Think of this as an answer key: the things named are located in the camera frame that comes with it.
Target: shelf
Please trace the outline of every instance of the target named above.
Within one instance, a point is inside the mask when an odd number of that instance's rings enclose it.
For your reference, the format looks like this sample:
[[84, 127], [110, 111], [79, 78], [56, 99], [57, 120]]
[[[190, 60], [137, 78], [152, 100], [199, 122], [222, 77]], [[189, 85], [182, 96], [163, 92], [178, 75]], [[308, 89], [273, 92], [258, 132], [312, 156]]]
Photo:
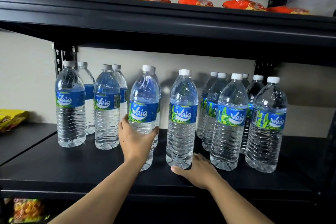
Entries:
[[57, 133], [56, 124], [23, 123], [0, 134], [0, 166]]
[[[175, 175], [165, 160], [167, 130], [160, 129], [153, 164], [141, 172], [128, 201], [193, 201], [204, 194], [186, 179]], [[195, 140], [195, 152], [201, 152]], [[112, 150], [95, 147], [94, 136], [85, 145], [62, 148], [54, 135], [0, 167], [0, 186], [4, 197], [77, 200], [99, 184], [122, 162], [120, 146]], [[233, 171], [219, 173], [233, 188], [252, 199], [306, 200], [314, 197], [314, 186], [288, 158], [281, 157], [274, 173], [250, 168], [241, 156]]]
[[60, 44], [336, 64], [315, 56], [336, 47], [336, 19], [321, 16], [137, 0], [0, 0], [0, 28]]

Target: white bottle cap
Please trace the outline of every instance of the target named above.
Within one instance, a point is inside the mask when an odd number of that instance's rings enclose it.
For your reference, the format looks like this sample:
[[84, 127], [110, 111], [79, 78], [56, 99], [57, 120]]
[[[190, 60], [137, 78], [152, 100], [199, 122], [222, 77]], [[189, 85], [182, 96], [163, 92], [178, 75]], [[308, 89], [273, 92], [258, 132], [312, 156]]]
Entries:
[[267, 77], [267, 82], [278, 83], [280, 82], [280, 77], [269, 76]]
[[87, 67], [87, 62], [78, 61], [78, 66], [79, 67]]
[[76, 62], [75, 61], [63, 60], [63, 66], [65, 66], [65, 67], [75, 67]]
[[231, 75], [231, 80], [242, 80], [243, 79], [243, 74], [232, 74]]
[[226, 78], [228, 76], [227, 73], [218, 73], [217, 77], [218, 78]]
[[263, 75], [257, 75], [255, 74], [253, 76], [253, 80], [258, 80], [258, 81], [262, 81], [264, 79], [264, 76]]
[[191, 70], [189, 70], [189, 69], [181, 69], [178, 72], [178, 75], [191, 76]]
[[142, 65], [142, 70], [145, 72], [154, 73], [154, 67], [150, 65]]
[[121, 69], [121, 65], [113, 64], [113, 65], [112, 65], [112, 68], [113, 68], [113, 69], [120, 70], [120, 69]]
[[103, 70], [112, 70], [112, 66], [111, 65], [107, 65], [107, 64], [103, 64]]

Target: water bottle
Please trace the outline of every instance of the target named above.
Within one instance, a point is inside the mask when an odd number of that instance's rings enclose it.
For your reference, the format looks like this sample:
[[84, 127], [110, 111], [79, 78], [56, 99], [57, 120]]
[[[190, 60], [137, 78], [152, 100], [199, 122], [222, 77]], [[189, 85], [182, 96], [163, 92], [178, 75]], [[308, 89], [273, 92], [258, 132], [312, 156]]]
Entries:
[[243, 137], [248, 97], [242, 79], [242, 74], [232, 74], [218, 99], [210, 160], [227, 171], [237, 167]]
[[[160, 127], [160, 104], [161, 104], [161, 86], [159, 83], [159, 78], [156, 75], [156, 67], [154, 67], [154, 78], [159, 86], [159, 91], [160, 91], [160, 100], [159, 100], [159, 104], [157, 106], [157, 114], [156, 114], [156, 126]], [[154, 148], [158, 145], [158, 139], [159, 139], [159, 134], [156, 135], [156, 137], [154, 138]]]
[[[133, 84], [130, 95], [128, 122], [136, 131], [143, 134], [150, 133], [156, 126], [160, 91], [153, 73], [153, 66], [143, 65], [142, 74]], [[154, 141], [141, 171], [147, 170], [151, 166], [153, 150]]]
[[212, 85], [208, 93], [207, 110], [204, 117], [204, 129], [202, 139], [202, 146], [206, 151], [211, 150], [213, 129], [217, 115], [218, 98], [221, 92], [224, 90], [225, 86], [228, 84], [226, 80], [227, 75], [228, 74], [226, 73], [218, 73], [218, 79]]
[[78, 74], [85, 87], [85, 128], [86, 135], [90, 135], [95, 132], [95, 110], [93, 108], [93, 86], [95, 80], [87, 69], [87, 62], [78, 62]]
[[191, 70], [178, 74], [170, 94], [166, 161], [185, 169], [193, 160], [198, 94]]
[[250, 85], [250, 82], [248, 81], [249, 74], [243, 74], [243, 80], [241, 83], [244, 85], [245, 88]]
[[277, 167], [286, 120], [288, 103], [279, 81], [279, 77], [268, 77], [267, 85], [256, 96], [247, 140], [246, 162], [265, 173]]
[[245, 154], [246, 153], [246, 145], [247, 145], [247, 137], [249, 134], [249, 128], [250, 128], [250, 120], [252, 117], [252, 110], [253, 110], [253, 101], [259, 91], [264, 87], [263, 84], [264, 77], [262, 75], [254, 75], [252, 83], [247, 86], [246, 93], [249, 97], [249, 104], [247, 107], [247, 114], [245, 119], [245, 125], [244, 125], [244, 132], [243, 132], [243, 139], [241, 140], [241, 147], [240, 147], [240, 153]]
[[207, 97], [208, 92], [211, 88], [211, 86], [215, 83], [217, 80], [217, 74], [218, 72], [211, 72], [210, 78], [208, 81], [204, 84], [203, 90], [202, 90], [202, 97], [201, 97], [201, 104], [199, 108], [199, 115], [198, 115], [198, 125], [196, 134], [199, 138], [203, 138], [203, 128], [204, 128], [204, 117], [207, 109]]
[[119, 144], [120, 88], [111, 71], [112, 66], [104, 64], [94, 85], [95, 145], [101, 150]]
[[128, 111], [127, 107], [127, 82], [120, 71], [121, 65], [112, 65], [112, 76], [119, 83], [120, 87], [120, 119], [122, 119]]
[[81, 145], [86, 139], [85, 88], [75, 61], [63, 61], [55, 82], [57, 137], [62, 147]]

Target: barcode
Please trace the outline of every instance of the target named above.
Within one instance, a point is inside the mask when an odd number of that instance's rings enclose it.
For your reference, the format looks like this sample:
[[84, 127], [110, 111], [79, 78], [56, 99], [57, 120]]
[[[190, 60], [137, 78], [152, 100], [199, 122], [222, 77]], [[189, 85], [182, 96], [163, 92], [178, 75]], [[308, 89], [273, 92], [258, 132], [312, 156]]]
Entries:
[[114, 95], [113, 100], [114, 100], [113, 106], [114, 108], [117, 108], [118, 107], [118, 95]]
[[252, 114], [253, 114], [253, 117], [252, 117], [252, 124], [256, 124], [257, 123], [257, 116], [258, 116], [258, 111], [254, 111], [254, 109], [252, 110]]

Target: blue bottle label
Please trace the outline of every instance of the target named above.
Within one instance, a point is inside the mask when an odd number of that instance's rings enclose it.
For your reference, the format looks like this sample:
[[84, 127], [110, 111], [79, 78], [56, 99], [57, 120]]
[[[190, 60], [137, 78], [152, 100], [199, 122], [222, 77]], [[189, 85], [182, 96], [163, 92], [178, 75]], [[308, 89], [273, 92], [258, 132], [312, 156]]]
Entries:
[[161, 98], [160, 98], [159, 103], [158, 103], [158, 105], [157, 105], [157, 113], [160, 112], [160, 105], [161, 105]]
[[85, 92], [63, 92], [56, 91], [56, 106], [74, 108], [85, 104]]
[[147, 104], [137, 101], [131, 101], [129, 105], [128, 120], [146, 123], [156, 120], [156, 113], [158, 111], [158, 103]]
[[225, 105], [218, 105], [217, 121], [233, 127], [244, 126], [246, 111], [247, 108], [231, 108]]
[[253, 112], [253, 103], [249, 103], [248, 106], [247, 106], [246, 118], [251, 118], [252, 117], [252, 112]]
[[170, 103], [169, 120], [176, 123], [191, 124], [196, 122], [197, 105], [174, 105]]
[[258, 127], [267, 130], [283, 130], [285, 127], [286, 113], [271, 113], [263, 110], [253, 109], [252, 123]]
[[113, 110], [120, 107], [120, 95], [95, 93], [93, 104], [95, 110]]
[[201, 97], [201, 108], [207, 109], [207, 98], [205, 96]]
[[120, 88], [120, 103], [127, 101], [127, 88]]
[[218, 105], [216, 103], [208, 101], [207, 102], [207, 115], [209, 115], [212, 118], [216, 118], [217, 107], [218, 107]]
[[93, 99], [93, 84], [84, 84], [85, 100]]

